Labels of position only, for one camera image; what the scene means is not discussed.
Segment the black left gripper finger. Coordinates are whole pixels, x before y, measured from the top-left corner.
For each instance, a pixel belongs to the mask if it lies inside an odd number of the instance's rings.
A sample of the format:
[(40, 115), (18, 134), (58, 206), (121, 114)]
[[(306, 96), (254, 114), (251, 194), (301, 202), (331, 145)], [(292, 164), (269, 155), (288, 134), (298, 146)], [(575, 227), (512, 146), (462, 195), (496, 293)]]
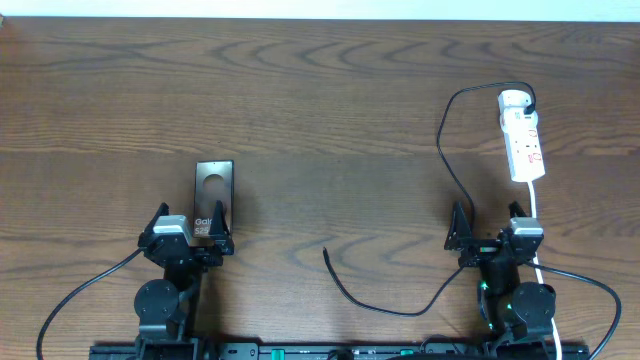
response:
[(217, 200), (215, 203), (213, 215), (210, 220), (208, 237), (215, 243), (227, 243), (231, 239), (225, 218), (225, 207), (221, 200)]
[(156, 211), (156, 213), (152, 217), (151, 221), (145, 227), (144, 234), (145, 235), (152, 234), (154, 232), (153, 228), (154, 228), (155, 224), (157, 223), (157, 221), (159, 220), (159, 218), (162, 217), (162, 216), (167, 216), (168, 214), (169, 214), (169, 206), (165, 202), (162, 202), (160, 204), (158, 210)]

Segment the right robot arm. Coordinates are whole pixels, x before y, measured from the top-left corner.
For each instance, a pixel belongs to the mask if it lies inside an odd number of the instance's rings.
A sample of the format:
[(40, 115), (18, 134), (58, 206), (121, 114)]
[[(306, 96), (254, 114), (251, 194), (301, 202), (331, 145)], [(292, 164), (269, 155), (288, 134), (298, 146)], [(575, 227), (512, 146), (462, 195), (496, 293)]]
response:
[(508, 226), (494, 239), (480, 239), (473, 236), (462, 205), (456, 202), (444, 244), (446, 250), (460, 253), (460, 267), (480, 270), (478, 304), (490, 328), (482, 348), (495, 357), (506, 355), (510, 346), (541, 344), (553, 333), (555, 314), (553, 287), (523, 282), (518, 270), (535, 257), (544, 239), (542, 226), (516, 202), (509, 210)]

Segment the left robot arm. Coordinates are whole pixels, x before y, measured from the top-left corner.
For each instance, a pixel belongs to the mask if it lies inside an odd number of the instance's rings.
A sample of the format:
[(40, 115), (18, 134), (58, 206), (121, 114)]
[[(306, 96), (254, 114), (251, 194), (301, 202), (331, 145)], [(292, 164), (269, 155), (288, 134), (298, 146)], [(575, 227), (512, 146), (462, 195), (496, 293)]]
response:
[(138, 239), (144, 257), (164, 270), (145, 283), (134, 299), (139, 317), (137, 359), (215, 359), (211, 341), (194, 334), (202, 278), (234, 253), (226, 209), (218, 200), (209, 219), (209, 245), (194, 245), (188, 221), (161, 204)]

